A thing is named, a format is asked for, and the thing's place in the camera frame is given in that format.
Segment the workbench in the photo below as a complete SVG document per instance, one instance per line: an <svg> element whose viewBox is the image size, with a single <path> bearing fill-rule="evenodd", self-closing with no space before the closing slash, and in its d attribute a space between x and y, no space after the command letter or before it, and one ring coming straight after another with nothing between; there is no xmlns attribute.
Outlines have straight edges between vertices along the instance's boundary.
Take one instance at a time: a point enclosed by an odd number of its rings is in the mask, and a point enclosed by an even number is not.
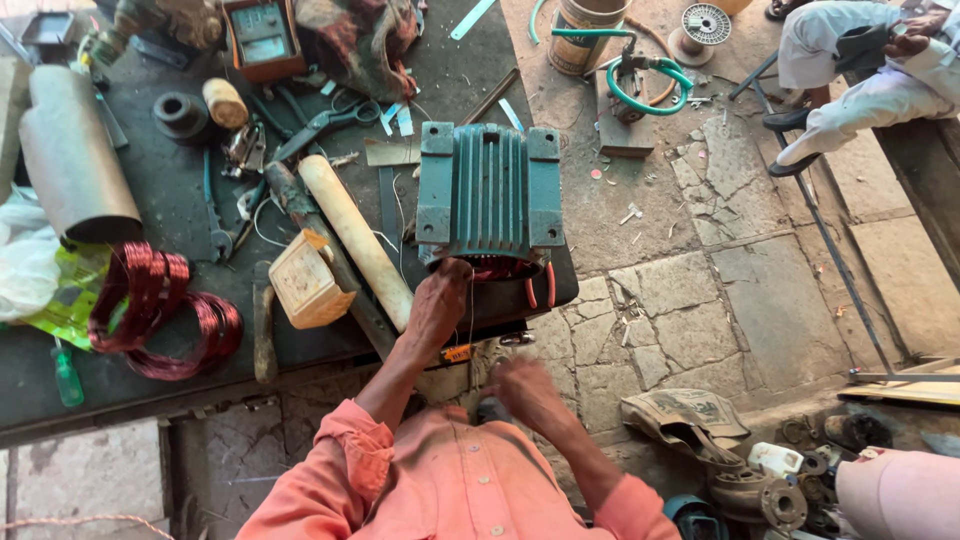
<svg viewBox="0 0 960 540"><path fill-rule="evenodd" d="M415 42L404 65L412 68L421 94L420 104L434 120L459 122L484 95L515 65L516 56L499 4L494 4L461 40L449 32L473 2L431 2L425 17L422 38ZM101 28L109 21L92 12ZM79 17L88 19L86 14ZM0 42L4 54L12 54ZM334 324L307 331L290 326L283 309L276 303L275 343L279 376L269 385L253 378L252 361L252 269L258 260L272 260L282 248L255 233L235 253L228 264L205 261L209 254L209 227L203 195L203 150L179 147L155 127L151 108L156 98L168 91L200 95L203 82L213 76L228 77L241 94L249 89L239 74L224 69L219 53L204 53L184 71L140 56L131 48L107 72L111 86L107 102L123 128L130 146L118 151L128 184L143 219L145 238L157 249L179 253L196 268L191 290L207 291L234 302L245 320L240 349L221 366L189 380L167 382L143 378L132 371L123 355L74 353L74 365L85 393L82 405L67 408L60 403L54 380L55 363L50 358L54 339L27 326L0 332L0 447L58 435L73 430L103 427L147 416L174 417L184 411L203 414L204 407L237 403L267 396L284 387L337 377L352 369L375 369L379 358L356 322L348 314ZM298 94L307 116L329 109L329 99L313 90ZM531 126L531 115L522 81L516 81L505 96L524 126ZM299 128L296 118L282 100L268 104L284 124ZM425 120L412 108L418 134ZM484 122L509 125L503 111L494 105L482 118ZM386 137L379 123L369 128L354 125L333 134L320 144L330 157L363 151L363 138L402 142L399 135ZM268 127L268 148L276 148L278 137ZM214 171L223 165L223 154L214 153ZM397 167L397 194L403 215L409 219L416 211L417 182L413 166ZM340 168L349 191L375 230L382 227L380 193L376 168L366 159ZM17 173L20 184L28 182L22 158ZM238 182L215 175L214 197L224 218L225 228L238 216L234 191ZM261 212L260 231L268 237L289 241L298 229L273 205ZM411 288L427 276L417 259L415 247L402 246L403 274ZM568 250L553 250L557 306L576 297L578 288ZM546 312L546 278L534 279L540 307L531 309L523 282L478 283L468 304L467 314L458 327L459 339L466 343L526 329L525 319ZM198 337L196 317L181 307L175 318L150 341L151 351L180 357ZM470 335L472 314L472 335Z"/></svg>

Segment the orange shirt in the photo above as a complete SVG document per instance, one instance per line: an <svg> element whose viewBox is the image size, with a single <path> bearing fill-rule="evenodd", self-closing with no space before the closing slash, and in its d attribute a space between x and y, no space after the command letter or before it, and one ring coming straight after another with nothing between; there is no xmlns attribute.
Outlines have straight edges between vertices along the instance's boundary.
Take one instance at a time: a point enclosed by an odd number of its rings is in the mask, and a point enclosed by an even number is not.
<svg viewBox="0 0 960 540"><path fill-rule="evenodd" d="M276 481L236 540L680 540L663 500L624 475L585 528L537 447L511 424L429 409L394 437L346 400L306 460Z"/></svg>

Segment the person in white clothes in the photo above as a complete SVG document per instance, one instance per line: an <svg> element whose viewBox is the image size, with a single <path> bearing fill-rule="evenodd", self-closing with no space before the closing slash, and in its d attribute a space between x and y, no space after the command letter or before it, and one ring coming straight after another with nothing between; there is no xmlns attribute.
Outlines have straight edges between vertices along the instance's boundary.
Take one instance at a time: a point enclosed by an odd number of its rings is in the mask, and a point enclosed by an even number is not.
<svg viewBox="0 0 960 540"><path fill-rule="evenodd" d="M960 112L958 2L933 0L920 6L923 14L912 18L906 16L916 12L897 6L832 0L790 13L780 39L780 86L806 89L811 103L763 119L765 127L778 132L806 128L770 165L771 176L792 176L806 169L824 152L856 137L858 130ZM882 48L886 64L831 103L828 85L837 76L837 39L860 27L884 24L893 29L901 21L906 32L891 32Z"/></svg>

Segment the green screwdriver handle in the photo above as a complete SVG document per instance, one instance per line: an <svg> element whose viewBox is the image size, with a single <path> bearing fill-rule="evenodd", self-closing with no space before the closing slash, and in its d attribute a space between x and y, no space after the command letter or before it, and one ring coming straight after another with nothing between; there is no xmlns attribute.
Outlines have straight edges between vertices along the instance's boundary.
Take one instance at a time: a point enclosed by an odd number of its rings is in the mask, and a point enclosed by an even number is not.
<svg viewBox="0 0 960 540"><path fill-rule="evenodd" d="M57 389L60 391L60 400L65 406L77 406L84 402L84 390L80 388L80 379L77 370L70 362L70 349L57 347L50 351L50 356L57 361Z"/></svg>

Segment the electric motor housing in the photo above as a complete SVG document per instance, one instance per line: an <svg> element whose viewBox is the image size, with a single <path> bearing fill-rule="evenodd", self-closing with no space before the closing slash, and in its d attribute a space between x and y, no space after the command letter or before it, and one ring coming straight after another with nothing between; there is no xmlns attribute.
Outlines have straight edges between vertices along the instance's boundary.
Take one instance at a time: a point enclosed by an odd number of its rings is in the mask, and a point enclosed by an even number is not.
<svg viewBox="0 0 960 540"><path fill-rule="evenodd" d="M423 122L416 240L430 271L462 258L477 281L526 279L565 244L560 134Z"/></svg>

